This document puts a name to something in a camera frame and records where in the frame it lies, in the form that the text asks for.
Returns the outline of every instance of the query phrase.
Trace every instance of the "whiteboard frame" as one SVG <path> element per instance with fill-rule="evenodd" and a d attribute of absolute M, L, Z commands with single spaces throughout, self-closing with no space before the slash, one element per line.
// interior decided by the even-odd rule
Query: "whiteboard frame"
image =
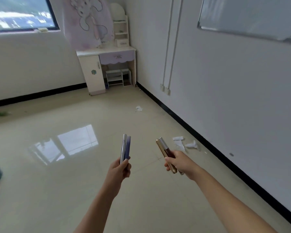
<path fill-rule="evenodd" d="M 246 32 L 238 32 L 238 31 L 229 31 L 225 29 L 219 29 L 219 28 L 208 28 L 208 27 L 203 27 L 200 24 L 200 18 L 202 15 L 202 10 L 203 10 L 203 5 L 204 1 L 202 2 L 202 6 L 200 8 L 200 14 L 199 14 L 199 19 L 197 23 L 197 28 L 201 30 L 207 30 L 207 31 L 214 31 L 214 32 L 220 32 L 220 33 L 227 33 L 227 34 L 232 34 L 232 35 L 239 35 L 239 36 L 245 36 L 245 37 L 250 37 L 250 38 L 258 38 L 258 39 L 267 39 L 267 40 L 273 40 L 277 42 L 285 42 L 285 43 L 291 43 L 291 37 L 286 38 L 286 39 L 277 39 L 273 36 L 267 36 L 267 35 L 262 35 L 262 34 L 254 34 L 254 33 L 246 33 Z"/>

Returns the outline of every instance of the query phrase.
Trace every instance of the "black baseboard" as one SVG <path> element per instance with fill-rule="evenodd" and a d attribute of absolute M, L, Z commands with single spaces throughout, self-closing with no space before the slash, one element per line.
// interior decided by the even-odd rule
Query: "black baseboard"
<path fill-rule="evenodd" d="M 252 190 L 254 190 L 259 196 L 262 197 L 272 208 L 274 208 L 280 215 L 282 215 L 288 222 L 291 223 L 291 212 L 279 203 L 274 197 L 272 197 L 266 190 L 264 190 L 259 184 L 252 180 L 247 174 L 245 174 L 239 167 L 237 167 L 232 161 L 230 161 L 224 154 L 222 154 L 217 148 L 215 148 L 210 142 L 202 137 L 197 131 L 195 131 L 190 125 L 183 121 L 178 115 L 176 115 L 171 109 L 164 105 L 158 98 L 156 98 L 151 92 L 145 89 L 139 82 L 138 87 L 146 93 L 152 100 L 154 100 L 159 106 L 163 108 L 171 117 L 173 117 L 182 127 L 184 127 L 189 133 L 191 133 L 200 143 L 202 143 L 211 153 L 213 153 L 222 163 L 224 163 L 229 169 L 231 169 L 241 180 L 243 180 Z"/>
<path fill-rule="evenodd" d="M 51 96 L 51 95 L 55 95 L 55 94 L 59 94 L 59 93 L 63 93 L 63 92 L 69 92 L 69 91 L 73 91 L 73 90 L 77 90 L 77 89 L 81 89 L 81 88 L 85 88 L 85 87 L 87 87 L 86 83 L 81 83 L 81 84 L 67 86 L 67 87 L 63 87 L 63 88 L 56 88 L 56 89 L 52 89 L 52 90 L 48 90 L 48 91 L 37 92 L 37 93 L 29 94 L 29 95 L 3 99 L 3 100 L 0 100 L 0 106 L 15 104 L 15 103 L 22 102 L 22 101 L 29 101 L 29 100 L 33 100 L 33 99 L 37 99 L 37 98 L 41 98 L 41 97 L 46 97 L 46 96 Z"/>

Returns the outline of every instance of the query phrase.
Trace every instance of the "gray wall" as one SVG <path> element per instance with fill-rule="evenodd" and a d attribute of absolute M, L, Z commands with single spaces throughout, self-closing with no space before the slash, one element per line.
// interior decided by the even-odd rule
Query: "gray wall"
<path fill-rule="evenodd" d="M 291 211 L 291 45 L 198 30 L 202 0 L 184 0 L 167 96 L 170 0 L 157 2 L 126 3 L 138 82 Z"/>
<path fill-rule="evenodd" d="M 60 0 L 50 0 L 62 27 Z M 118 2 L 125 7 L 124 0 Z M 61 31 L 0 34 L 0 100 L 84 83 L 76 52 Z"/>

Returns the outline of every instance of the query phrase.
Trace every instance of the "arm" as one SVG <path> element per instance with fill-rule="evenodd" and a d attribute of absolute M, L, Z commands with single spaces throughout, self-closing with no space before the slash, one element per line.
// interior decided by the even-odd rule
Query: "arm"
<path fill-rule="evenodd" d="M 183 152 L 173 151 L 173 153 L 176 158 L 166 157 L 166 162 L 170 162 L 196 182 L 229 233 L 277 233 Z M 167 163 L 165 167 L 167 171 L 170 170 Z"/>
<path fill-rule="evenodd" d="M 112 201 L 118 195 L 122 181 L 130 176 L 131 167 L 127 159 L 121 164 L 117 159 L 110 165 L 104 184 L 74 233 L 104 231 Z"/>

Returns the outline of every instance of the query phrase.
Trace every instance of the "window frame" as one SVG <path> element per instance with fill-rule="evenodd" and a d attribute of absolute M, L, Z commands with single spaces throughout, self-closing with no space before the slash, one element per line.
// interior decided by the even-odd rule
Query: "window frame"
<path fill-rule="evenodd" d="M 60 30 L 59 26 L 58 26 L 58 22 L 57 19 L 55 17 L 52 5 L 50 3 L 50 0 L 45 0 L 47 3 L 47 7 L 49 8 L 50 11 L 50 15 L 52 16 L 53 19 L 53 23 L 54 26 L 53 27 L 42 27 L 41 28 L 47 28 L 49 31 L 50 30 Z M 34 28 L 5 28 L 5 29 L 0 29 L 0 33 L 8 33 L 8 32 L 30 32 L 30 31 L 34 31 L 35 29 L 38 29 L 38 27 L 34 27 Z"/>

